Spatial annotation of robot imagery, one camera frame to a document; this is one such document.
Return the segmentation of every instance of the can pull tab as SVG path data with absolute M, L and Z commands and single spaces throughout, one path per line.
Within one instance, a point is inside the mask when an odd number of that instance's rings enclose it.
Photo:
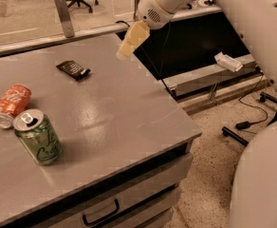
M 24 113 L 21 116 L 21 119 L 26 123 L 27 126 L 33 126 L 33 125 L 35 125 L 38 122 L 38 120 L 36 118 L 33 118 L 28 113 Z

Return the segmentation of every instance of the drawer handle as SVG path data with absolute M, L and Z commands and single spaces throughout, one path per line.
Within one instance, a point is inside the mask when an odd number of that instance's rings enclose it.
M 120 210 L 120 205 L 119 205 L 119 202 L 118 202 L 117 199 L 114 199 L 114 203 L 116 204 L 116 209 L 114 211 L 112 211 L 108 215 L 105 215 L 104 217 L 99 218 L 99 219 L 97 219 L 95 221 L 88 222 L 86 216 L 83 215 L 83 223 L 84 223 L 84 225 L 85 226 L 93 226 L 93 225 L 96 225 L 97 223 L 100 223 L 100 222 L 104 221 L 105 219 L 108 219 L 109 217 L 112 217 L 113 215 L 117 214 L 118 211 Z

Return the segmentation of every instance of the can lid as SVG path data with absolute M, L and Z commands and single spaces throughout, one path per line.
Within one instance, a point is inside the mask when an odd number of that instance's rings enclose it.
M 14 119 L 13 126 L 18 131 L 27 131 L 40 124 L 43 119 L 44 113 L 41 110 L 25 110 Z
M 13 120 L 14 119 L 10 115 L 0 112 L 0 127 L 1 128 L 12 127 Z

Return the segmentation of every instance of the speckled floor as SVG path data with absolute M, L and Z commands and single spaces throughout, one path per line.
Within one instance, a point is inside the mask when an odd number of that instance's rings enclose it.
M 276 96 L 268 87 L 243 99 L 245 103 L 261 106 L 268 113 L 267 121 L 247 129 L 251 132 L 262 130 L 277 109 L 272 102 L 259 102 L 261 91 Z M 235 125 L 243 121 L 260 121 L 265 114 L 232 100 L 198 112 L 191 118 L 203 133 L 194 141 L 192 167 L 188 177 L 180 184 L 182 194 L 173 219 L 164 228 L 227 228 L 233 174 L 244 146 L 231 137 L 224 137 L 221 129 L 226 126 L 249 141 L 254 134 L 237 131 Z

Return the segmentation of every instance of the chair base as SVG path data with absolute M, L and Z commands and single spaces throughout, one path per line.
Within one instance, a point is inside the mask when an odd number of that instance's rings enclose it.
M 91 5 L 89 5 L 88 3 L 85 2 L 85 1 L 89 1 L 89 0 L 65 0 L 65 1 L 71 1 L 71 3 L 68 4 L 68 7 L 69 7 L 69 8 L 70 8 L 72 5 L 74 5 L 75 3 L 78 4 L 78 7 L 80 7 L 81 4 L 84 4 L 84 5 L 86 5 L 86 6 L 88 7 L 90 13 L 93 12 Z M 99 1 L 98 1 L 98 0 L 90 0 L 90 1 L 94 1 L 94 4 L 95 4 L 95 5 L 98 5 L 98 4 L 99 4 Z

